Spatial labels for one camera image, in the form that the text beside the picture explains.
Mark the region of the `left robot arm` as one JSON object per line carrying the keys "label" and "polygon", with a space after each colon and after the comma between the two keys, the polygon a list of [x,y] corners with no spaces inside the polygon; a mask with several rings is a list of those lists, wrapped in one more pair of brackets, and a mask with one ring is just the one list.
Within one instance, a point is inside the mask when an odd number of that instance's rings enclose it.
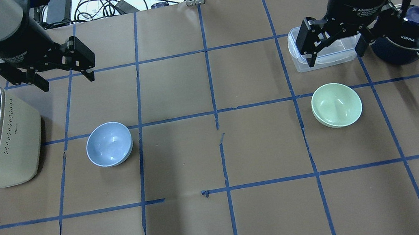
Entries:
{"label": "left robot arm", "polygon": [[16,0],[0,0],[0,75],[12,85],[33,84],[44,92],[49,70],[77,71],[94,81],[95,54],[75,36],[54,42]]}

